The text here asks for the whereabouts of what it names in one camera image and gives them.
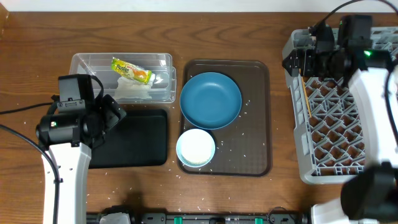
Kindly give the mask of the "white paper napkin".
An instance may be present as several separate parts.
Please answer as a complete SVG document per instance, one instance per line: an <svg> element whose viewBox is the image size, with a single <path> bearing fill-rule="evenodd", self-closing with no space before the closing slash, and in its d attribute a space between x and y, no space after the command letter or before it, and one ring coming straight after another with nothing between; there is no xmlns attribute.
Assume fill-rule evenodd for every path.
<svg viewBox="0 0 398 224"><path fill-rule="evenodd" d="M118 79L118 87L115 90L113 98L119 100L122 98L151 99L149 90L152 89L155 77L151 77L147 84L137 80L120 77Z"/></svg>

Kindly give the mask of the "wooden chopstick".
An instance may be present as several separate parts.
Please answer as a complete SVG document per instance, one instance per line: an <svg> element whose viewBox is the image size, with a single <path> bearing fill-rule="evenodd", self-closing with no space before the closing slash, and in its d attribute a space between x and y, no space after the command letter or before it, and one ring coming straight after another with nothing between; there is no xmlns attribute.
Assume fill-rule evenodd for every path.
<svg viewBox="0 0 398 224"><path fill-rule="evenodd" d="M311 112L311 109L310 109L310 103L309 103L309 100L308 100L308 95L307 95L307 91L306 91L305 81L304 81L303 77L301 77L301 82L302 82L303 93L304 93L304 96L305 96L305 102L306 102L306 106L307 106L308 116L309 116L309 118L311 118L312 117L312 112Z"/></svg>

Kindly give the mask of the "yellow green snack wrapper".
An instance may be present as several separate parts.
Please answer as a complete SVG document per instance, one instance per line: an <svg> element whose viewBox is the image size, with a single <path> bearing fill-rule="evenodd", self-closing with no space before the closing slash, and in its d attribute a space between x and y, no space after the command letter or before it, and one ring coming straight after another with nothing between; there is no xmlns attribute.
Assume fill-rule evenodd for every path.
<svg viewBox="0 0 398 224"><path fill-rule="evenodd" d="M125 62L114 57L111 62L111 68L116 73L120 74L120 76L128 78L130 80L138 81L145 85L149 82L152 76L152 72L150 70L145 70L140 66Z"/></svg>

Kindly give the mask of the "light blue rice bowl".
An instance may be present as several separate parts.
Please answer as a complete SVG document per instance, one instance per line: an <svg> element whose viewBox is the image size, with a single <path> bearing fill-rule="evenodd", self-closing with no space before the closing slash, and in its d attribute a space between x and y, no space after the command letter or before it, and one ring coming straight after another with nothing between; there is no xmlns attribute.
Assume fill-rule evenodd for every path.
<svg viewBox="0 0 398 224"><path fill-rule="evenodd" d="M185 166L198 168L207 165L215 155L215 141L202 129L185 131L177 140L176 153Z"/></svg>

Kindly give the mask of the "blue plate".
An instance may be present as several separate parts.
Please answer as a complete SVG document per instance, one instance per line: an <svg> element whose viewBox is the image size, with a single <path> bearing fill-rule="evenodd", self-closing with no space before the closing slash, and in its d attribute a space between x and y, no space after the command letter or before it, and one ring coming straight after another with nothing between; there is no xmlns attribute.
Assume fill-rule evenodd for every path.
<svg viewBox="0 0 398 224"><path fill-rule="evenodd" d="M238 117L243 104L236 82L218 72L195 75L184 84L180 109L187 121L202 129L220 129Z"/></svg>

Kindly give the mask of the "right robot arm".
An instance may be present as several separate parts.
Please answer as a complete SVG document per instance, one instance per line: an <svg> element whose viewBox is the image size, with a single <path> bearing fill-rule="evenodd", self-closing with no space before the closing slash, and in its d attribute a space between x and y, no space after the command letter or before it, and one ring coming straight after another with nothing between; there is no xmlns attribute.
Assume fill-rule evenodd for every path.
<svg viewBox="0 0 398 224"><path fill-rule="evenodd" d="M364 172L344 183L339 198L311 208L309 223L397 221L396 66L373 50L372 19L346 16L338 36L324 22L310 29L312 49L285 45L282 66L291 77L342 78L354 97L364 133Z"/></svg>

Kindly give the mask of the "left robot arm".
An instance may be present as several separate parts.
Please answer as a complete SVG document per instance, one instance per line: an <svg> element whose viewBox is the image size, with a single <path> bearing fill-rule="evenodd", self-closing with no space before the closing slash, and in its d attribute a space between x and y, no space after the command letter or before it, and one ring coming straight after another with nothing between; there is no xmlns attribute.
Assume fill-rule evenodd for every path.
<svg viewBox="0 0 398 224"><path fill-rule="evenodd" d="M44 223L85 223L92 148L126 112L109 95L93 91L93 75L59 77L60 94L36 127L45 171Z"/></svg>

